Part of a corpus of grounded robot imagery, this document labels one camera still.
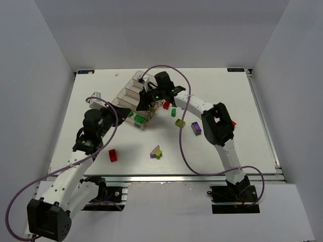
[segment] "yellow-green lego brick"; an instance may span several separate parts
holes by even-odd
[[[178,118],[177,120],[176,120],[176,122],[175,122],[175,125],[176,126],[178,126],[178,127],[180,127],[181,126],[181,120]]]
[[[163,155],[162,151],[161,150],[157,150],[156,153],[155,153],[155,156],[159,159],[161,158],[161,156]]]

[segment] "red component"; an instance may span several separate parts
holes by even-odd
[[[109,150],[109,156],[111,162],[117,161],[117,154],[115,149]]]
[[[171,104],[169,102],[164,102],[163,108],[168,110],[170,108],[170,105]]]

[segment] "purple lego brick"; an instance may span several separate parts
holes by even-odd
[[[191,124],[191,127],[192,127],[192,129],[193,129],[193,131],[194,131],[194,133],[195,133],[195,134],[200,134],[200,133],[202,133],[202,129],[200,128],[200,126],[198,125],[198,123],[197,123],[197,122],[193,122],[193,123]]]
[[[159,145],[157,145],[156,146],[156,148],[154,148],[154,150],[153,151],[151,151],[151,153],[150,153],[150,157],[151,158],[154,158],[155,157],[155,154],[156,154],[156,152],[159,150]]]

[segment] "lego brick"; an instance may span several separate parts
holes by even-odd
[[[159,145],[156,146],[156,148],[154,148],[153,151],[151,151],[150,153],[150,157],[154,158],[156,156],[156,152],[159,150]]]
[[[192,130],[195,133],[195,135],[200,135],[202,133],[202,129],[200,125],[198,125],[198,122],[193,122],[191,124]]]
[[[137,115],[134,117],[134,120],[135,120],[137,123],[143,124],[143,123],[145,122],[146,118],[144,118],[143,116],[140,116],[140,115],[138,115],[138,114],[137,114]]]
[[[116,150],[113,149],[113,150],[109,150],[109,157],[110,157],[110,161],[111,162],[114,162],[114,161],[117,161],[117,153],[116,153]]]
[[[161,150],[157,150],[155,153],[155,156],[157,157],[157,159],[161,158],[161,156],[163,155]]]
[[[170,108],[170,105],[171,105],[171,104],[170,104],[169,102],[165,102],[165,103],[163,104],[163,108],[168,110],[168,109]]]
[[[176,108],[173,108],[172,109],[172,117],[175,117],[176,116]]]
[[[181,126],[181,120],[178,118],[177,120],[176,120],[176,122],[175,122],[175,125],[176,126],[178,126],[178,127],[180,127]]]

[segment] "white tabletop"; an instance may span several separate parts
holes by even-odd
[[[263,173],[275,173],[275,162],[266,141],[259,114],[244,72],[228,73],[227,69],[180,69],[192,86],[192,94],[207,102],[226,105],[231,119],[237,123],[234,131],[235,147],[241,165],[253,165]],[[94,74],[76,75],[71,99],[62,131],[52,158],[51,171],[66,165],[75,143],[77,131],[82,127],[84,113],[89,109],[85,98],[100,92],[102,98],[113,101],[138,69],[95,70]],[[187,88],[185,80],[170,69],[155,69],[149,73],[167,71],[175,86]],[[171,108],[160,108],[145,130],[124,122],[106,149],[96,158],[86,175],[185,175],[192,174],[179,151],[179,127],[175,120],[183,111],[177,108],[171,117]],[[183,149],[192,168],[201,173],[223,170],[216,149],[204,135],[195,136],[190,124],[200,119],[187,113],[183,128]],[[110,137],[112,129],[103,139]],[[150,152],[160,145],[161,159],[150,158]],[[108,150],[115,149],[118,161],[111,163]],[[256,173],[248,169],[247,173]]]

